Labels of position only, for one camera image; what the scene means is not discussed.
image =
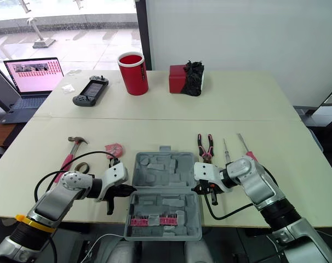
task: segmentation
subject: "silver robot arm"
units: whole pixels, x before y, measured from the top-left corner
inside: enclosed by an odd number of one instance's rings
[[[276,241],[287,246],[284,254],[290,263],[332,263],[332,251],[327,244],[311,224],[297,213],[268,171],[252,158],[244,156],[228,164],[226,169],[213,164],[196,163],[194,176],[203,187],[214,183],[224,192],[241,185],[272,228]]]
[[[112,214],[114,196],[129,196],[135,191],[131,186],[122,185],[127,179],[123,163],[106,170],[101,179],[77,171],[64,173],[58,185],[46,192],[27,216],[16,216],[20,223],[0,244],[0,263],[34,262],[74,200],[108,201],[108,214]]]

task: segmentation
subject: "pink object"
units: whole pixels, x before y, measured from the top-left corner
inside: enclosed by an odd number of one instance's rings
[[[168,225],[168,226],[176,226],[177,225],[177,217],[176,216],[161,216],[160,217],[160,225]]]
[[[148,218],[131,218],[131,226],[148,226]]]
[[[117,63],[129,94],[137,96],[148,91],[143,54],[139,52],[124,53],[118,57]]]
[[[250,152],[247,152],[246,155],[249,156],[249,157],[251,157],[251,158],[254,159],[255,161],[259,162],[259,161],[256,159],[256,157],[254,156],[254,153],[253,153],[253,152],[251,152],[251,151],[250,151]]]
[[[61,165],[61,167],[63,167],[65,164],[67,164],[68,162],[70,162],[70,161],[72,161],[72,159],[73,159],[73,155],[68,155],[68,156],[66,156],[66,158],[65,158],[65,160],[64,160],[64,162],[62,163],[62,165]],[[65,167],[64,169],[61,169],[61,170],[63,170],[63,171],[68,171],[70,168],[71,168],[71,165],[72,164],[69,164],[67,167]],[[61,178],[61,176],[63,175],[63,173],[60,173],[56,178],[55,178],[55,180],[54,180],[54,182],[59,182],[59,180],[60,180],[60,178]]]
[[[121,157],[123,154],[123,148],[121,144],[110,144],[105,145],[105,151],[115,155],[116,157]],[[106,155],[108,159],[112,159],[112,156]]]

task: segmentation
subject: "pink hammer handle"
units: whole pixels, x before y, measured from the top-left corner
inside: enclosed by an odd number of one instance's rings
[[[66,156],[64,162],[62,163],[61,167],[63,167],[65,164],[67,164],[68,162],[72,161],[73,159],[73,155],[68,155]],[[60,169],[60,170],[63,170],[63,171],[68,171],[69,169],[71,168],[71,164],[69,164],[67,167],[65,167],[64,169]],[[62,176],[63,173],[60,173],[54,180],[54,182],[59,182],[61,176]]]

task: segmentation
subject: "red paper cup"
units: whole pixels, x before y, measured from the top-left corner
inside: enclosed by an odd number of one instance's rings
[[[129,94],[142,95],[148,91],[143,54],[139,52],[124,53],[118,57],[117,63]]]

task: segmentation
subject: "gray tool case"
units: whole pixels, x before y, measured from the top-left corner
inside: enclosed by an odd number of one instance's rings
[[[202,237],[199,199],[191,188],[195,157],[190,152],[136,155],[124,237],[129,241],[195,241]]]

